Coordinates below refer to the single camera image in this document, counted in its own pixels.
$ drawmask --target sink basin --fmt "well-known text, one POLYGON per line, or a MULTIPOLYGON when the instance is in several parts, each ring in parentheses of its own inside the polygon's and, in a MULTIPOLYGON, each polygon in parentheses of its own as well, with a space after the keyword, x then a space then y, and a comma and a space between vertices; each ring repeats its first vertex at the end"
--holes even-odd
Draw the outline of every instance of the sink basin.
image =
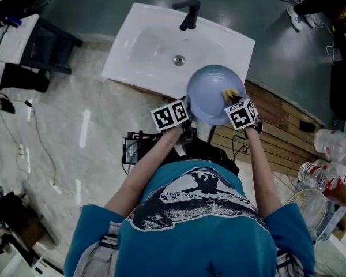
POLYGON ((186 13, 133 4, 108 55, 103 77, 178 99, 190 77, 207 65, 223 65, 245 81, 255 41, 197 18, 181 31, 186 13))

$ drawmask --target graphic print on shirt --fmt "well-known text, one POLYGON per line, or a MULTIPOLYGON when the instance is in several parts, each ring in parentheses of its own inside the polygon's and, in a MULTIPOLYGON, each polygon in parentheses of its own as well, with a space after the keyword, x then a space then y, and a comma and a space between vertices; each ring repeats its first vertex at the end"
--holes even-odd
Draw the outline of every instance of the graphic print on shirt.
POLYGON ((173 229, 177 223, 207 215, 245 216, 266 229, 250 201, 208 167, 195 167, 152 192, 127 220, 135 229, 147 232, 173 229))

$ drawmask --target blue plate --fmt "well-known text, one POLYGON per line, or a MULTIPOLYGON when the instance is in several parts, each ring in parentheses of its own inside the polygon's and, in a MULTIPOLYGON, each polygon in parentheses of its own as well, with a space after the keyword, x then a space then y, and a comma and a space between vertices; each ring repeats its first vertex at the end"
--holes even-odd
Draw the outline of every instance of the blue plate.
POLYGON ((224 101, 222 91, 230 88, 237 89, 240 95, 246 94, 240 77, 231 69, 220 65, 198 69, 187 86, 192 113, 211 125, 229 123, 230 120, 224 111, 228 105, 224 101))

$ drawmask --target water bottle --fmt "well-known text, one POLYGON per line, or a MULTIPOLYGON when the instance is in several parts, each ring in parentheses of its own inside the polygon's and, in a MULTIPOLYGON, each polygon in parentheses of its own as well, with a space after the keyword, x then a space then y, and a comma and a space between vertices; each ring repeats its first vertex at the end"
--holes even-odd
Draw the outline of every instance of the water bottle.
POLYGON ((298 178, 305 185, 321 192, 326 189, 328 183, 324 170, 310 162, 301 165, 298 178))
POLYGON ((318 159, 317 161, 313 163, 313 165, 318 166, 324 171, 325 177, 328 182, 326 185, 326 189, 327 190, 335 189, 340 180, 338 169, 335 168, 334 165, 328 163, 327 161, 323 159, 318 159))
POLYGON ((339 130, 320 129, 315 134, 315 150, 326 160, 346 165, 346 134, 339 130))

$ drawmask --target teal t-shirt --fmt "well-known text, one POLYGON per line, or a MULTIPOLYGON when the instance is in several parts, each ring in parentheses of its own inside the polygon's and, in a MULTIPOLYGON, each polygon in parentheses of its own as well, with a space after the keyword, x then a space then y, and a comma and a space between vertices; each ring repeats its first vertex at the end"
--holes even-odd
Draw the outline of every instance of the teal t-shirt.
POLYGON ((271 276, 276 249, 292 253, 306 275, 314 249, 296 204, 263 219, 246 199, 240 179, 203 161, 159 168, 141 203, 123 220, 95 205, 82 209, 65 261, 74 274, 84 250, 122 222, 115 276, 271 276))

